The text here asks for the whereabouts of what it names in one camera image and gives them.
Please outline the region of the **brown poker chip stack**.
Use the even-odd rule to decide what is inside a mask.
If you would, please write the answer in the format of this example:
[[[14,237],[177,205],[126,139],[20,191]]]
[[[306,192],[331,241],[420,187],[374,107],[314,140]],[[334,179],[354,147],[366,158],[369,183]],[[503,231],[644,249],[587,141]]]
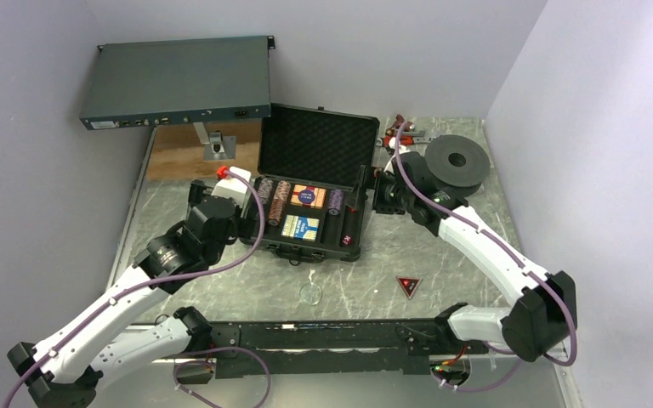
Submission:
[[[271,226],[279,226],[283,220],[285,208],[287,203],[282,199],[274,199],[270,204],[270,211],[268,214],[268,224]]]

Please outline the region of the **black poker set case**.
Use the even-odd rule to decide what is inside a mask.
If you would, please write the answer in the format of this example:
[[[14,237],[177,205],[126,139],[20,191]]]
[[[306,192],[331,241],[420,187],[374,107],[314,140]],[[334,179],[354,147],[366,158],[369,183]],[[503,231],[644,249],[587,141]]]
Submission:
[[[274,180],[269,202],[264,206],[264,233],[261,246],[279,258],[297,263],[320,263],[324,260],[354,262],[361,255],[363,224],[369,209],[349,211],[349,194],[358,185],[362,165],[372,166],[375,142],[381,124],[373,116],[361,116],[329,110],[273,104],[271,114],[263,119],[258,157],[258,188],[262,178]],[[281,180],[292,185],[283,220],[279,226],[268,224],[270,204],[275,187]],[[322,209],[297,207],[290,203],[295,184],[327,189]],[[327,213],[330,190],[344,192],[342,212]],[[315,242],[297,241],[281,236],[287,215],[320,220]],[[342,239],[351,235],[349,246]]]

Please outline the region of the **red black triangle button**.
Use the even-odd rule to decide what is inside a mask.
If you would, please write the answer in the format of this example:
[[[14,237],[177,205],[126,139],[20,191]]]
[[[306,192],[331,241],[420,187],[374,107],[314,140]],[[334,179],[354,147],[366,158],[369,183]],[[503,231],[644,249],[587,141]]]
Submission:
[[[412,299],[416,290],[418,289],[421,280],[419,278],[397,276],[396,280],[400,288],[405,293],[407,299]]]

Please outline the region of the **clear round dealer disc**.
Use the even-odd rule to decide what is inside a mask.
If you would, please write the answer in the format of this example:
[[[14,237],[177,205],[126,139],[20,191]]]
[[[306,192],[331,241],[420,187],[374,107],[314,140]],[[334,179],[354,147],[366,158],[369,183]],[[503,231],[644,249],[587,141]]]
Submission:
[[[314,306],[322,299],[321,286],[315,283],[306,283],[299,288],[298,298],[301,303]]]

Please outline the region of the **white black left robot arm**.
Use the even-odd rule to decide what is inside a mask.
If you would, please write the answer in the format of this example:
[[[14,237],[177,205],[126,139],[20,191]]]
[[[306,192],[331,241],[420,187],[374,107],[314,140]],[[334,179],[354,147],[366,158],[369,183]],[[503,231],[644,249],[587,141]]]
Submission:
[[[225,272],[250,258],[218,263],[238,231],[238,212],[257,191],[228,171],[184,221],[149,242],[120,278],[70,323],[36,344],[8,352],[19,381],[3,406],[26,387],[38,407],[86,407],[97,393],[137,368],[174,354],[197,357],[212,343],[212,328],[193,308],[182,308],[149,330],[125,335],[136,318],[186,283]]]

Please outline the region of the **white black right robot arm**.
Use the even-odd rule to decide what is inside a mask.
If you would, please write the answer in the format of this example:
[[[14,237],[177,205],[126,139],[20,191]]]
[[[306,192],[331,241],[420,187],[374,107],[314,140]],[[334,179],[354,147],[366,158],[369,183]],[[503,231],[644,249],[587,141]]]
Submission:
[[[442,182],[426,159],[399,153],[384,168],[363,166],[355,190],[373,190],[376,213],[409,214],[415,224],[460,251],[495,285],[505,308],[455,304],[439,314],[434,340],[454,353],[467,341],[501,344],[523,361],[541,357],[570,366],[576,360],[576,284],[564,271],[550,273],[491,229],[463,195]],[[564,360],[549,351],[568,341]]]

